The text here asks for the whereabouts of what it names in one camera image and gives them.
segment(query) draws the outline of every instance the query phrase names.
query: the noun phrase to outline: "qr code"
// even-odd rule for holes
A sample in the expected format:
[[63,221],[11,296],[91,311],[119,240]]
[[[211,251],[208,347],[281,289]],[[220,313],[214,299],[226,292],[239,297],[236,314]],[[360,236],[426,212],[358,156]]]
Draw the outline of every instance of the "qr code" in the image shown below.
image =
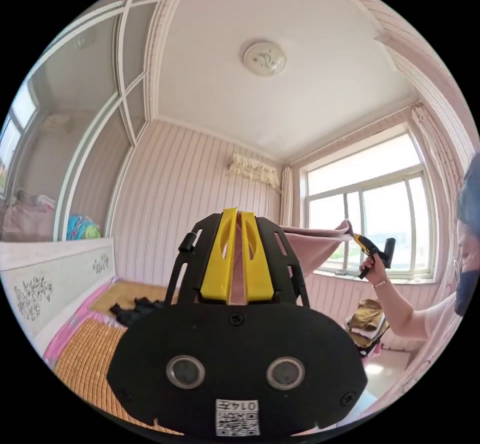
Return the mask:
[[217,435],[260,435],[258,401],[217,399],[216,402]]

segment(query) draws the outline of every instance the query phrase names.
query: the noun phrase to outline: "hand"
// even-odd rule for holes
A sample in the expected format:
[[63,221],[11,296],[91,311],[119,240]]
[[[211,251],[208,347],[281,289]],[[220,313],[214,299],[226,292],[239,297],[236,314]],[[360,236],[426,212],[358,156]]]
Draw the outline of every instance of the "hand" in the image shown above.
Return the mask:
[[365,279],[367,279],[370,284],[377,285],[387,280],[385,266],[378,254],[374,254],[373,257],[371,255],[368,256],[360,265],[360,272],[362,272],[366,267],[370,269],[370,271],[368,271]]

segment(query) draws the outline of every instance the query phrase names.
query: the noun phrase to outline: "bed frame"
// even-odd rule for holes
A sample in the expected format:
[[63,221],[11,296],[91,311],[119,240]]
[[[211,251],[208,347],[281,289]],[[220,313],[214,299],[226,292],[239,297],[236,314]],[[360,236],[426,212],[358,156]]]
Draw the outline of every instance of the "bed frame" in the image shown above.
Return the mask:
[[18,323],[43,355],[82,302],[116,277],[112,237],[0,242],[0,276]]

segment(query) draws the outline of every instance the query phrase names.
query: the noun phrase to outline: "yellow bracket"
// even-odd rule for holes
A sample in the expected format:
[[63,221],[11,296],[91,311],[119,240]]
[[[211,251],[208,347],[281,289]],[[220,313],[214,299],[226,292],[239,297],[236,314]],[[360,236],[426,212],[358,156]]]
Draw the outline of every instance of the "yellow bracket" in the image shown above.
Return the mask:
[[360,234],[354,234],[353,235],[353,240],[360,246],[360,249],[367,255],[369,255],[369,251],[365,244],[362,242],[362,236]]
[[241,220],[245,301],[249,303],[271,300],[274,295],[274,287],[255,214],[253,212],[242,212]]
[[204,299],[230,302],[234,274],[237,209],[224,209],[200,293]]

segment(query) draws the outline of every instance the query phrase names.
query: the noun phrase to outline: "window sill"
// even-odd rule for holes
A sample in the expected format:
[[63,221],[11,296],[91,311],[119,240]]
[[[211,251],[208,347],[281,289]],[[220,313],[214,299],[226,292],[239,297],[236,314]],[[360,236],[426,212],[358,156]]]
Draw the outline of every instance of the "window sill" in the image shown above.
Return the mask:
[[[357,276],[354,275],[349,275],[349,274],[336,274],[335,272],[329,272],[326,270],[314,270],[314,274],[316,275],[323,275],[325,277],[335,277],[336,279],[344,279],[344,280],[350,280],[353,282],[361,282],[362,284],[367,284],[368,281],[362,279],[360,280]],[[425,279],[425,278],[419,278],[416,277],[414,279],[390,279],[392,284],[398,284],[398,285],[428,285],[428,284],[436,284],[436,282],[431,279]]]

